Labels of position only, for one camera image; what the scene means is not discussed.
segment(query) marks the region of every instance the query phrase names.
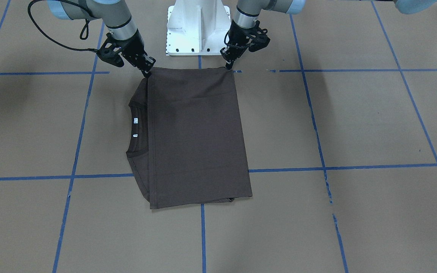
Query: white bracket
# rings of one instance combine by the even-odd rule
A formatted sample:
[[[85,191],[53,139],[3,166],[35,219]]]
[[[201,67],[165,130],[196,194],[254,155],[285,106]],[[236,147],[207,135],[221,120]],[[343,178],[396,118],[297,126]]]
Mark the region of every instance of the white bracket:
[[[222,0],[176,0],[168,8],[167,55],[220,55],[230,28]]]

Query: robotic arm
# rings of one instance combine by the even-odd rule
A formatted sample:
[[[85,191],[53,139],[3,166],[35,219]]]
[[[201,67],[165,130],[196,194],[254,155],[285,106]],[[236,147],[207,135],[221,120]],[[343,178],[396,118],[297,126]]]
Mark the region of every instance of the robotic arm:
[[[97,56],[117,67],[124,66],[122,56],[145,77],[150,75],[156,60],[144,50],[143,40],[124,0],[49,0],[48,4],[59,19],[85,19],[87,23],[102,19],[109,33],[97,50]]]
[[[224,39],[227,47],[220,51],[226,61],[225,67],[232,69],[234,62],[247,49],[256,52],[269,44],[267,29],[261,29],[260,21],[257,20],[262,9],[298,14],[304,5],[305,0],[239,0],[234,19]]]

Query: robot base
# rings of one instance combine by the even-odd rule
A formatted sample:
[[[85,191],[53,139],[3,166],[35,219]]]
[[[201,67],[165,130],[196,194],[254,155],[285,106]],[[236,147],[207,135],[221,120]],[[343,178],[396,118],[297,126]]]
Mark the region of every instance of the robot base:
[[[176,0],[168,8],[166,54],[220,55],[230,22],[222,0]]]

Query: folded cloth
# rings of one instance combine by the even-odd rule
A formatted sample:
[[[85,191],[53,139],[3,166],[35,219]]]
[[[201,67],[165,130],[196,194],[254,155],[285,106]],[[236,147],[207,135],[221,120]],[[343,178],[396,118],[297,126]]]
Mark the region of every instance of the folded cloth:
[[[232,71],[155,67],[129,107],[127,157],[150,209],[252,196]]]

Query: black cloth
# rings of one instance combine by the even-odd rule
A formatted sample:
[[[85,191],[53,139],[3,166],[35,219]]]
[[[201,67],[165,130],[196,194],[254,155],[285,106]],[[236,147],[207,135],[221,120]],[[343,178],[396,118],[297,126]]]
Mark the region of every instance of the black cloth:
[[[232,71],[156,67],[151,73],[129,103],[127,151],[149,207],[252,196]]]

